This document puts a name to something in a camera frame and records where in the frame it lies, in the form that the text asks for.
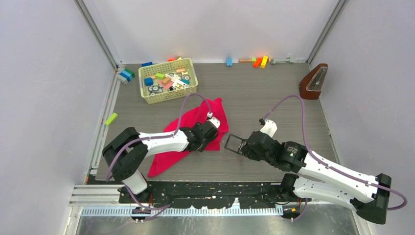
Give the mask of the pink red garment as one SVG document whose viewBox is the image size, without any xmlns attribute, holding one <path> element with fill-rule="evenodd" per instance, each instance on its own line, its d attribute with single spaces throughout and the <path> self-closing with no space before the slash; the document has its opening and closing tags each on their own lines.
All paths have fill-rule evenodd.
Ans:
<svg viewBox="0 0 415 235">
<path fill-rule="evenodd" d="M 205 150 L 218 151 L 220 150 L 220 142 L 223 136 L 229 131 L 229 124 L 222 104 L 222 99 L 220 97 L 216 98 L 215 100 L 208 99 L 208 102 L 213 111 L 213 116 L 217 118 L 221 124 L 218 128 L 219 133 L 217 138 L 209 143 Z M 197 122 L 203 123 L 206 121 L 208 111 L 208 105 L 203 101 L 198 107 L 183 114 L 180 126 L 192 127 Z M 156 154 L 147 173 L 147 176 L 153 178 L 160 175 L 189 154 L 189 151 Z"/>
</svg>

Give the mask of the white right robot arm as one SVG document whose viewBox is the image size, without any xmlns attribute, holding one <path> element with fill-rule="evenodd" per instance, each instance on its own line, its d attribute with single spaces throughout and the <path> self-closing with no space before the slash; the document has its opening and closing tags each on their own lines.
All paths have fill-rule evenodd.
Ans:
<svg viewBox="0 0 415 235">
<path fill-rule="evenodd" d="M 304 145 L 279 143 L 260 131 L 242 140 L 238 154 L 265 161 L 285 172 L 279 186 L 282 199 L 317 199 L 348 208 L 362 219 L 386 223 L 392 179 L 386 174 L 365 175 L 338 165 Z"/>
</svg>

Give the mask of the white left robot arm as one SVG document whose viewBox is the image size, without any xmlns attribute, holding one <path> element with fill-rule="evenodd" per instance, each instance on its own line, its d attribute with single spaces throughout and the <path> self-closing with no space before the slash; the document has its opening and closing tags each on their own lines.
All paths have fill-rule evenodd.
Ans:
<svg viewBox="0 0 415 235">
<path fill-rule="evenodd" d="M 193 127 L 164 133 L 139 133 L 134 127 L 122 131 L 102 150 L 110 178 L 123 182 L 139 203 L 146 202 L 150 189 L 138 167 L 149 156 L 166 152 L 202 152 L 218 134 L 220 121 L 214 117 Z"/>
</svg>

